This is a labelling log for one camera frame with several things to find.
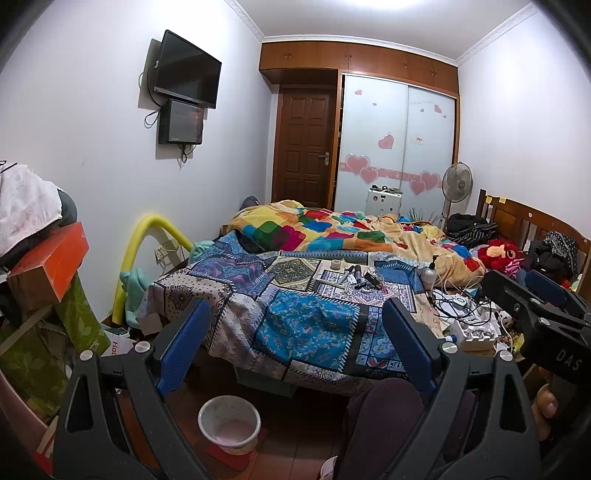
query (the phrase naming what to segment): wooden headboard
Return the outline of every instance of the wooden headboard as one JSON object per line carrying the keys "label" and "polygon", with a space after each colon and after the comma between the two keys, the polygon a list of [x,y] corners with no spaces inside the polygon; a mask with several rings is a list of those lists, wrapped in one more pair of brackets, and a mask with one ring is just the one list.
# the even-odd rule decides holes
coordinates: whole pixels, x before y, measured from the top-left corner
{"label": "wooden headboard", "polygon": [[579,247],[579,259],[584,257],[584,261],[579,261],[578,265],[579,273],[583,273],[578,292],[591,303],[591,273],[587,275],[591,263],[589,255],[591,240],[562,220],[513,200],[489,196],[486,190],[480,191],[476,214],[496,222],[499,237],[513,240],[521,250],[524,249],[528,240],[543,240],[551,230],[568,235],[575,240]]}

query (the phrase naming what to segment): tiled floor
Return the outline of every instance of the tiled floor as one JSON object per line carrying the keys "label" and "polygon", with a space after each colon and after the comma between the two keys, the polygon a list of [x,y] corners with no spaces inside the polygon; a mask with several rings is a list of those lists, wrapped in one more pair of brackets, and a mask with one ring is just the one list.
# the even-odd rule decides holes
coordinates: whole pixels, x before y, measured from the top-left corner
{"label": "tiled floor", "polygon": [[[217,479],[230,480],[316,480],[322,463],[337,454],[340,430],[348,398],[305,388],[294,398],[268,394],[236,383],[232,366],[224,360],[199,352],[199,369],[187,376],[183,387],[167,403],[196,455]],[[201,406],[217,395],[238,395],[250,401],[269,430],[256,461],[237,472],[204,452],[208,445],[197,425]],[[138,457],[158,467],[131,401],[122,392],[120,404]]]}

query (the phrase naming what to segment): crown molding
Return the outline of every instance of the crown molding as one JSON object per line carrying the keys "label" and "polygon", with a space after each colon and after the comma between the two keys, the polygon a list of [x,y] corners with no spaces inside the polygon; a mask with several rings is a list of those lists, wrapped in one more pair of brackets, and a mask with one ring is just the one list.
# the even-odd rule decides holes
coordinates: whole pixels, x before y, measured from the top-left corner
{"label": "crown molding", "polygon": [[232,10],[236,12],[236,14],[240,17],[240,19],[246,24],[248,28],[251,29],[252,33],[255,34],[256,38],[259,40],[263,40],[265,36],[262,34],[260,28],[258,28],[257,24],[253,22],[250,15],[246,13],[246,10],[242,8],[242,5],[239,4],[236,0],[226,0],[226,3],[230,6]]}
{"label": "crown molding", "polygon": [[532,2],[530,2],[521,10],[519,10],[516,14],[512,15],[502,24],[496,27],[493,31],[482,37],[478,42],[476,42],[473,46],[467,49],[462,55],[460,55],[457,58],[457,65],[460,66],[463,63],[466,63],[482,49],[486,48],[495,40],[501,38],[509,30],[515,28],[517,25],[524,22],[532,15],[535,15],[538,11],[538,7],[536,7]]}
{"label": "crown molding", "polygon": [[342,41],[342,42],[349,42],[349,43],[363,43],[366,45],[374,45],[377,47],[386,47],[386,48],[394,48],[395,50],[403,50],[410,53],[416,53],[417,55],[422,55],[423,57],[429,57],[434,60],[442,61],[444,63],[448,63],[449,65],[453,65],[457,67],[457,62],[453,59],[448,57],[444,57],[443,55],[439,55],[437,53],[433,53],[432,51],[423,50],[421,48],[410,47],[409,45],[403,45],[401,43],[394,43],[391,41],[385,40],[375,40],[373,38],[363,38],[363,37],[343,37],[341,35],[277,35],[275,37],[264,37],[262,39],[263,43],[267,42],[275,42],[275,41]]}

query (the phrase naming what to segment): white wall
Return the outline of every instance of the white wall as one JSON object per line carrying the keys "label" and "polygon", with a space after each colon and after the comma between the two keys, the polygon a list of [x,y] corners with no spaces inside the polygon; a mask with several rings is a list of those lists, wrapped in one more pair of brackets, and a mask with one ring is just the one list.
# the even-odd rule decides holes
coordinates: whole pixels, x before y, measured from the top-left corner
{"label": "white wall", "polygon": [[459,160],[474,189],[547,212],[591,236],[591,83],[539,12],[459,67]]}
{"label": "white wall", "polygon": [[[167,28],[223,63],[203,145],[182,167],[179,149],[144,128],[154,107],[138,87],[152,39]],[[55,0],[0,74],[0,158],[28,164],[76,201],[90,244],[80,274],[98,318],[145,214],[198,241],[215,237],[245,197],[264,198],[271,93],[260,50],[223,0]],[[148,237],[135,263],[153,277],[157,245]]]}
{"label": "white wall", "polygon": [[275,157],[275,135],[277,133],[277,107],[279,104],[279,85],[269,84],[271,107],[269,112],[269,138],[267,144],[267,179],[265,181],[265,203],[271,203],[273,190],[273,161]]}

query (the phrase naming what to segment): electrical outlet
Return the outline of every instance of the electrical outlet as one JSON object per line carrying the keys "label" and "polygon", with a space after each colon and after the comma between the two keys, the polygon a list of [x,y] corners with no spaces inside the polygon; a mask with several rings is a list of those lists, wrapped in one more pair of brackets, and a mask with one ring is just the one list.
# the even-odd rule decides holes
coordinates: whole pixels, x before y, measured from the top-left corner
{"label": "electrical outlet", "polygon": [[178,242],[171,238],[168,242],[163,243],[154,250],[154,255],[156,256],[156,263],[162,263],[164,259],[172,252],[178,252]]}

